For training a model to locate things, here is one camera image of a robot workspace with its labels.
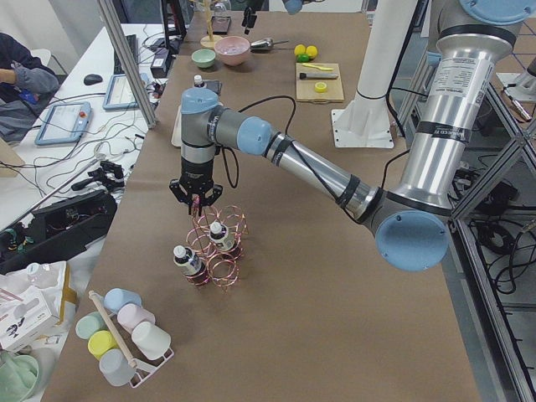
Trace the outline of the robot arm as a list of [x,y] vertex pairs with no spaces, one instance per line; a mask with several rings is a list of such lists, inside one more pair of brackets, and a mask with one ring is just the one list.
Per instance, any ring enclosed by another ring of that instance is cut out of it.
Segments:
[[399,184],[368,186],[267,121],[221,105],[205,88],[185,90],[181,100],[181,176],[170,182],[188,206],[213,204],[217,150],[226,147],[269,159],[330,196],[374,235],[391,265],[422,271],[438,264],[448,248],[447,191],[469,142],[497,62],[509,55],[532,1],[434,1],[428,58],[436,62],[425,111],[416,128]]

